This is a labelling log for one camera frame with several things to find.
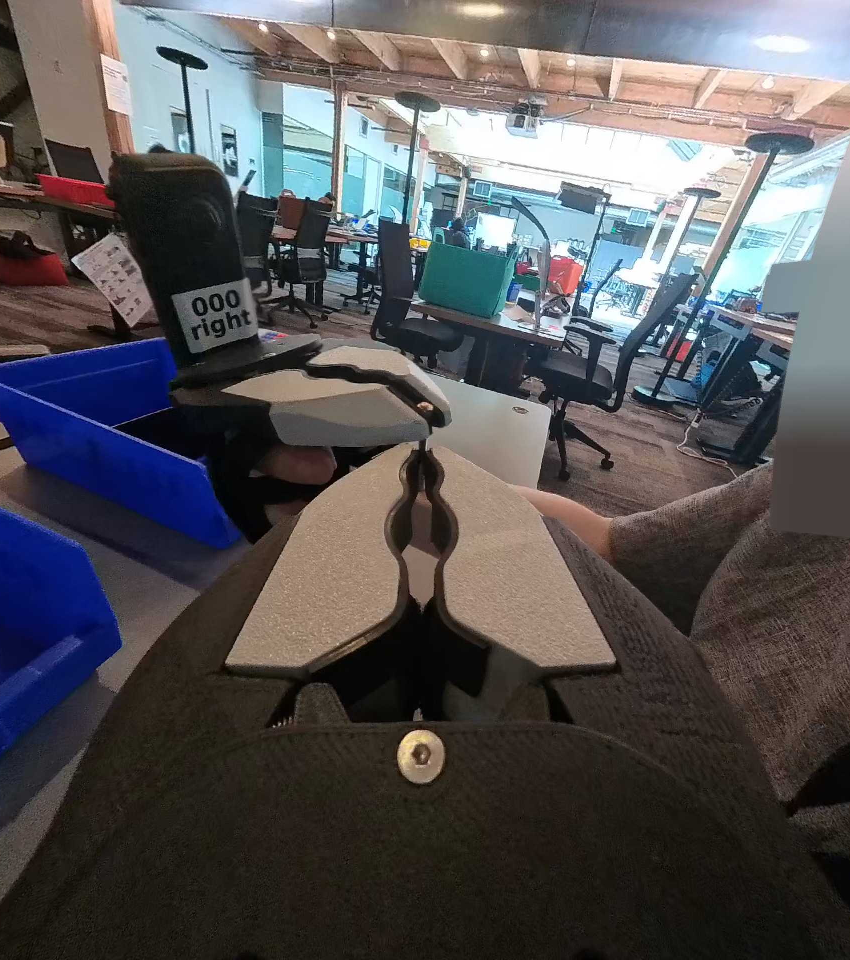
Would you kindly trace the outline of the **green fabric bin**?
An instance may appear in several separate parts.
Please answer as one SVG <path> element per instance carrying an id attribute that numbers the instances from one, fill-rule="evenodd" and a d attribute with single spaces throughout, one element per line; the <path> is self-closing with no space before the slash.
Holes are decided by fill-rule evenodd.
<path id="1" fill-rule="evenodd" d="M 506 303 L 518 251 L 509 256 L 484 250 L 432 243 L 418 288 L 427 305 L 479 318 L 492 318 Z"/>

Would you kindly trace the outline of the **person's right forearm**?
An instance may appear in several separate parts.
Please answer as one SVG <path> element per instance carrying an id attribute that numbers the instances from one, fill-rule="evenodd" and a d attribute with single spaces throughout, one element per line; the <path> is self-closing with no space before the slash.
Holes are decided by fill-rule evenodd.
<path id="1" fill-rule="evenodd" d="M 511 485 L 511 489 L 527 499 L 544 519 L 559 521 L 599 557 L 613 563 L 610 519 L 553 493 L 517 485 Z"/>

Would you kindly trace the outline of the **hanging black monitor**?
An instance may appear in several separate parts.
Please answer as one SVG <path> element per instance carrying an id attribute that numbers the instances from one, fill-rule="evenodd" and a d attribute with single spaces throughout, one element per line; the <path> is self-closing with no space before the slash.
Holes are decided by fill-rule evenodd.
<path id="1" fill-rule="evenodd" d="M 598 187 L 576 185 L 564 181 L 560 184 L 556 200 L 564 209 L 595 214 L 597 209 L 604 210 L 607 208 L 611 196 Z"/>

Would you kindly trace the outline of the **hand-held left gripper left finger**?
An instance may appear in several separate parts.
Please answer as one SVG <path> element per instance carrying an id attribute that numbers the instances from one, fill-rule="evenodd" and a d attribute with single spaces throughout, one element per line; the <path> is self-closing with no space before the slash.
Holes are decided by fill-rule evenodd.
<path id="1" fill-rule="evenodd" d="M 395 447 L 299 514 L 227 654 L 240 676 L 311 676 L 394 626 L 409 599 L 418 448 Z"/>

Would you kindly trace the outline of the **ceiling projector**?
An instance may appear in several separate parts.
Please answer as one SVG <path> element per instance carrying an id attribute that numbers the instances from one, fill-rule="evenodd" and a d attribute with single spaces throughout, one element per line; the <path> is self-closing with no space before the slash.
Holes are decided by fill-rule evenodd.
<path id="1" fill-rule="evenodd" d="M 505 117 L 506 132 L 514 138 L 537 139 L 547 106 L 548 101 L 541 97 L 515 102 Z"/>

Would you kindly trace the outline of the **black bin divider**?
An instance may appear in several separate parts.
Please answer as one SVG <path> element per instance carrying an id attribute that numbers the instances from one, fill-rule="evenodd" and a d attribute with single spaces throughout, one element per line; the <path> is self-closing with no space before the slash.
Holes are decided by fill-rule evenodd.
<path id="1" fill-rule="evenodd" d="M 182 413 L 175 408 L 142 415 L 115 425 L 115 430 L 156 449 L 200 462 L 206 456 L 206 443 Z"/>

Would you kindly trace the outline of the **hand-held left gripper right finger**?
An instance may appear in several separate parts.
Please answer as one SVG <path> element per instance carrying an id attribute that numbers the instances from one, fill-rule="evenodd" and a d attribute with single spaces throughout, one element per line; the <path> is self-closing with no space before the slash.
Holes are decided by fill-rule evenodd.
<path id="1" fill-rule="evenodd" d="M 537 673 L 607 671 L 616 659 L 536 508 L 451 450 L 430 450 L 434 599 L 470 642 Z"/>

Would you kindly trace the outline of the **black office chair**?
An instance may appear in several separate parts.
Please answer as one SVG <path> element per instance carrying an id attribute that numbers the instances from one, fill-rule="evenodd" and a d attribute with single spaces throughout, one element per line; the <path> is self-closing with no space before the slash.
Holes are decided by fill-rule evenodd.
<path id="1" fill-rule="evenodd" d="M 411 315 L 415 290 L 408 225 L 380 222 L 378 239 L 381 294 L 371 338 L 434 371 L 439 354 L 457 351 L 464 336 L 441 320 Z"/>
<path id="2" fill-rule="evenodd" d="M 624 402 L 631 367 L 648 336 L 657 330 L 678 306 L 682 306 L 702 280 L 698 270 L 669 278 L 656 294 L 647 315 L 627 335 L 619 349 L 614 369 L 604 366 L 600 354 L 614 340 L 598 330 L 591 321 L 572 321 L 566 327 L 561 348 L 553 350 L 539 364 L 535 376 L 542 383 L 539 402 L 551 406 L 549 440 L 556 444 L 559 457 L 557 479 L 571 478 L 566 444 L 578 442 L 601 456 L 599 467 L 610 471 L 614 462 L 610 452 L 571 424 L 567 409 L 571 403 L 591 406 L 607 414 L 617 413 Z"/>
<path id="3" fill-rule="evenodd" d="M 263 302 L 271 297 L 273 290 L 268 258 L 278 201 L 240 191 L 236 212 L 244 275 L 255 300 Z"/>
<path id="4" fill-rule="evenodd" d="M 275 246 L 277 280 L 284 295 L 268 310 L 266 323 L 274 325 L 280 310 L 300 312 L 312 330 L 329 318 L 324 305 L 327 276 L 324 249 L 331 212 L 321 201 L 306 198 L 294 237 L 286 246 Z"/>

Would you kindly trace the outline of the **blue divided plastic bin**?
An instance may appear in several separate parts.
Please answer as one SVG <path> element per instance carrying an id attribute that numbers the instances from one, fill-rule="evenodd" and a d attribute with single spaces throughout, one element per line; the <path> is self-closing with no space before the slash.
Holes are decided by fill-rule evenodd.
<path id="1" fill-rule="evenodd" d="M 30 467 L 218 549 L 240 538 L 191 461 L 114 427 L 172 408 L 163 339 L 0 365 L 0 424 Z"/>

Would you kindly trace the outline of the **blue labelled plastic bin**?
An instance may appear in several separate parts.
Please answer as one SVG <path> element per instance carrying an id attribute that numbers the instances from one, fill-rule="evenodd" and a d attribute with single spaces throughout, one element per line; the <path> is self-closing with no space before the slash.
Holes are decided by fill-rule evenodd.
<path id="1" fill-rule="evenodd" d="M 121 646 L 86 551 L 0 509 L 0 758 Z"/>

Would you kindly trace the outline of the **silver gooseneck desk lamp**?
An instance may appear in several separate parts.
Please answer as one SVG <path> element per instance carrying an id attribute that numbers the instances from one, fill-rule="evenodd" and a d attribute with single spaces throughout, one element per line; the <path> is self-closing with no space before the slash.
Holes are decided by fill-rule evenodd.
<path id="1" fill-rule="evenodd" d="M 534 332 L 536 334 L 544 335 L 547 332 L 544 324 L 544 321 L 547 319 L 544 316 L 544 306 L 550 282 L 551 243 L 545 228 L 518 197 L 511 197 L 511 208 L 514 211 L 518 211 L 519 220 L 521 218 L 525 218 L 534 226 L 538 233 L 541 234 L 540 244 L 538 247 L 534 248 L 527 246 L 526 242 L 521 240 L 519 237 L 519 224 L 517 221 L 515 221 L 511 246 L 515 247 L 515 252 L 517 252 L 517 254 L 535 253 L 537 256 L 535 264 L 538 285 L 533 290 L 522 287 L 522 289 L 519 290 L 515 296 L 515 304 L 525 311 L 526 314 L 533 316 Z"/>

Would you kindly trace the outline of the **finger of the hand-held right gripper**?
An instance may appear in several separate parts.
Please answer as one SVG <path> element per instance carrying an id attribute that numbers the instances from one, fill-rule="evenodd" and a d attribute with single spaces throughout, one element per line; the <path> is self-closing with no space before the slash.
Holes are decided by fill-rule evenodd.
<path id="1" fill-rule="evenodd" d="M 387 447 L 431 436 L 423 415 L 378 383 L 283 370 L 269 376 L 269 396 L 275 434 L 290 447 Z"/>
<path id="2" fill-rule="evenodd" d="M 430 428 L 449 426 L 452 407 L 437 382 L 392 348 L 347 346 L 323 348 L 305 364 L 312 378 L 345 381 L 354 385 L 381 386 L 424 420 Z M 434 412 L 427 417 L 417 410 L 420 402 L 430 402 Z"/>

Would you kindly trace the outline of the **red plastic bin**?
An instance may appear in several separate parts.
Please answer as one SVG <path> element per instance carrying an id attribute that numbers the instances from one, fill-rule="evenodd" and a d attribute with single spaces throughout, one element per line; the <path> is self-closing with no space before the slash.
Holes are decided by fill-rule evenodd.
<path id="1" fill-rule="evenodd" d="M 115 208 L 115 203 L 107 195 L 106 186 L 100 182 L 81 181 L 50 174 L 37 174 L 37 180 L 46 198 L 103 210 Z"/>

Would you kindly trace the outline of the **white instruction sheet sign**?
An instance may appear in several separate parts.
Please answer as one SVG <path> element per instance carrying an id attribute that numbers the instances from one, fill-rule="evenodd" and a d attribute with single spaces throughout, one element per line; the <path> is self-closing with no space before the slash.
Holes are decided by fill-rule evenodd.
<path id="1" fill-rule="evenodd" d="M 138 339 L 138 328 L 157 325 L 152 299 L 141 269 L 119 233 L 109 232 L 71 258 L 71 265 L 104 296 L 110 327 L 90 325 L 89 332 L 117 343 Z"/>

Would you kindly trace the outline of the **wooden post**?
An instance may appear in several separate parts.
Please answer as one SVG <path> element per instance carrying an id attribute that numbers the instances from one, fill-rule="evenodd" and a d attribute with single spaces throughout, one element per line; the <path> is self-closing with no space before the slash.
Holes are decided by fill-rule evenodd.
<path id="1" fill-rule="evenodd" d="M 729 255 L 735 237 L 767 178 L 768 169 L 773 164 L 774 159 L 774 152 L 757 153 L 746 168 L 742 181 L 721 221 L 719 231 L 702 266 L 702 272 L 707 281 L 715 282 Z"/>

